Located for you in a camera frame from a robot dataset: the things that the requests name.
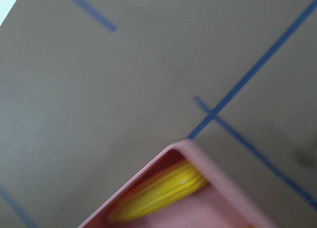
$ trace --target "yellow object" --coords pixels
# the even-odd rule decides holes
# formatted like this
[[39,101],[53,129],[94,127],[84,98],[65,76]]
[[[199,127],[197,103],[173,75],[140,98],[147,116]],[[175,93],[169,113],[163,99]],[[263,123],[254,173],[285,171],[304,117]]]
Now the yellow object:
[[115,223],[141,218],[196,192],[206,183],[197,169],[183,159],[124,193],[106,219]]

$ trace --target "pink plastic container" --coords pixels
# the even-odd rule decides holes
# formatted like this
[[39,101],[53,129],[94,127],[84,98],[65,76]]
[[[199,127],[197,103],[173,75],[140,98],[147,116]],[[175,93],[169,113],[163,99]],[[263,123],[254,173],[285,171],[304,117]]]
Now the pink plastic container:
[[[209,181],[194,194],[143,218],[107,224],[105,216],[128,189],[182,158]],[[191,140],[171,144],[141,169],[79,228],[276,228],[277,226]]]

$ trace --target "blue tape strip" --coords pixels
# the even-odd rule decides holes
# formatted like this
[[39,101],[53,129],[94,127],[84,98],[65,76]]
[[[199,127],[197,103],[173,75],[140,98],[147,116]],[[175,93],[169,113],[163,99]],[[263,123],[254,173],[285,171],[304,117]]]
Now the blue tape strip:
[[0,184],[0,196],[10,206],[10,208],[16,213],[16,215],[24,222],[29,228],[39,228],[34,221],[27,215],[22,207],[16,203],[16,201],[10,196],[6,189]]
[[280,38],[268,49],[258,62],[240,79],[240,81],[229,91],[227,95],[215,106],[212,113],[209,113],[202,122],[187,136],[194,139],[211,122],[231,99],[252,79],[252,77],[268,62],[268,60],[281,48],[290,36],[304,23],[317,7],[317,0],[314,0],[293,24],[280,36]]
[[114,33],[118,30],[118,27],[107,19],[99,10],[92,6],[87,0],[73,0],[86,10],[93,18],[100,22],[108,31]]
[[[213,113],[213,110],[206,102],[199,96],[194,97],[195,102],[207,113]],[[249,142],[243,135],[235,130],[229,123],[218,115],[214,115],[214,120],[222,126],[229,134],[236,138],[242,145],[244,145],[255,157],[257,157],[265,166],[267,166],[276,176],[285,182],[290,188],[297,192],[315,211],[317,211],[317,200],[294,180],[288,177],[280,169],[278,169],[269,159],[267,159],[261,152]]]

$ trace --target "yellow corn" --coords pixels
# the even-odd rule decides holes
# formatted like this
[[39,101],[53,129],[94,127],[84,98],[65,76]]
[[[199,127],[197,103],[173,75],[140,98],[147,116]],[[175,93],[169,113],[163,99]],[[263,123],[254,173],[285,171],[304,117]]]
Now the yellow corn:
[[115,223],[146,216],[194,193],[206,183],[191,163],[181,160],[124,193],[106,219]]

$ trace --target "blue tape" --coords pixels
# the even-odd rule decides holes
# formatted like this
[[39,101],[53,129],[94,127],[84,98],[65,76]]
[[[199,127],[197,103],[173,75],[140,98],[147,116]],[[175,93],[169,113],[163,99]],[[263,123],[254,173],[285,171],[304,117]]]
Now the blue tape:
[[87,0],[73,0],[75,3],[80,5],[86,10],[93,18],[101,23],[108,31],[114,33],[118,30],[118,27],[107,19],[99,10],[92,6]]
[[12,211],[21,219],[21,221],[29,228],[39,228],[34,221],[28,216],[28,214],[22,209],[22,207],[16,203],[16,201],[10,196],[6,189],[0,184],[0,196],[10,206]]
[[269,59],[281,48],[281,46],[296,32],[304,21],[317,7],[317,0],[303,11],[293,24],[278,38],[278,40],[267,50],[267,52],[256,62],[256,64],[240,79],[240,81],[229,91],[227,95],[215,106],[202,122],[187,136],[194,139],[231,100],[252,79],[252,77],[269,61]]
[[[199,96],[194,97],[195,102],[207,113],[212,113],[213,110]],[[284,183],[297,192],[311,207],[317,211],[317,200],[294,180],[277,168],[269,159],[267,159],[251,142],[243,135],[235,130],[229,123],[218,115],[214,115],[214,120],[222,126],[230,135],[236,138],[244,147],[246,147],[255,157],[257,157],[266,167],[268,167],[276,176]]]

